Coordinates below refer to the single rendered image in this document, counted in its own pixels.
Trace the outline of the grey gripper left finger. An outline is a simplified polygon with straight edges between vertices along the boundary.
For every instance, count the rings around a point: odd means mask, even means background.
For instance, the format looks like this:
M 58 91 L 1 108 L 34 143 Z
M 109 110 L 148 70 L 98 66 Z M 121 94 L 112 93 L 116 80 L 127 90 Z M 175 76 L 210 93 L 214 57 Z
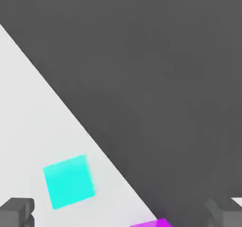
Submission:
M 35 227 L 32 198 L 10 198 L 0 207 L 0 227 Z

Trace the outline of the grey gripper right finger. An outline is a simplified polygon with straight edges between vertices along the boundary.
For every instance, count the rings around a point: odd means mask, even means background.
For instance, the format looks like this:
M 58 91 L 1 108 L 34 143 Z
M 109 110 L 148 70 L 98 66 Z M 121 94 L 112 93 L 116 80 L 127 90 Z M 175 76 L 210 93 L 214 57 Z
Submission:
M 208 199 L 205 206 L 210 213 L 206 227 L 242 227 L 242 206 L 232 198 Z

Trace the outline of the small cyan cube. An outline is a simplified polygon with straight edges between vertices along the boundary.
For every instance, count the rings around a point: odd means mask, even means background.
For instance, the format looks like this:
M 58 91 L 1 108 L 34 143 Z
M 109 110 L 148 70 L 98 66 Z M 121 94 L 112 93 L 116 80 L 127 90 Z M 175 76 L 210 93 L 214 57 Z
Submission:
M 85 155 L 46 166 L 43 168 L 43 174 L 54 210 L 95 195 L 95 187 Z

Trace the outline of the small magenta cube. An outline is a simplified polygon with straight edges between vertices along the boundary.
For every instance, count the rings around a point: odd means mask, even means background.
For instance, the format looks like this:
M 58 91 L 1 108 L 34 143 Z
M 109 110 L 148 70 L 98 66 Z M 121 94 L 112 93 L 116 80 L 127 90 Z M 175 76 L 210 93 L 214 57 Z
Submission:
M 135 224 L 130 227 L 172 227 L 172 225 L 165 218 L 161 218 L 145 223 Z

